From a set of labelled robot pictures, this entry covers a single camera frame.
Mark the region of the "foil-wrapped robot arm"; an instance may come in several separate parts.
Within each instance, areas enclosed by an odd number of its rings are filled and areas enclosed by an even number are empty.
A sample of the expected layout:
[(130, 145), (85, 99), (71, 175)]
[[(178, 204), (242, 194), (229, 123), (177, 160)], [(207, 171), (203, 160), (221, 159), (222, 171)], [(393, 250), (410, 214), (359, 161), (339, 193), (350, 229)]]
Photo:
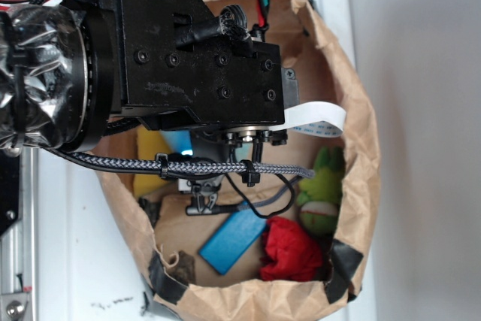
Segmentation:
[[(284, 144), (298, 84), (266, 26), (239, 5), (203, 0), (1, 0), (1, 146), (35, 147), (86, 168), (191, 180), (194, 199), (232, 173), (294, 180), (296, 166), (262, 164)], [(93, 156), (111, 135), (144, 126), (219, 142), (217, 160)]]

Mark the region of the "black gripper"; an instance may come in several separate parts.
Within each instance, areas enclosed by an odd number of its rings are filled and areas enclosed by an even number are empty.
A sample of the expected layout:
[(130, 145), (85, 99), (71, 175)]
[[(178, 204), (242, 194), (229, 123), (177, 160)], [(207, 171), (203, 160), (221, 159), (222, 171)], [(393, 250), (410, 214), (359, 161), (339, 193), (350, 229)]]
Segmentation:
[(63, 0), (85, 16), (89, 104), (66, 153), (92, 149), (104, 135), (137, 125), (190, 132), (195, 156), (159, 156), (165, 178), (191, 183), (190, 215), (219, 206), (223, 179), (256, 185), (264, 143), (284, 144), (280, 50), (254, 41), (239, 5), (213, 14), (202, 0)]

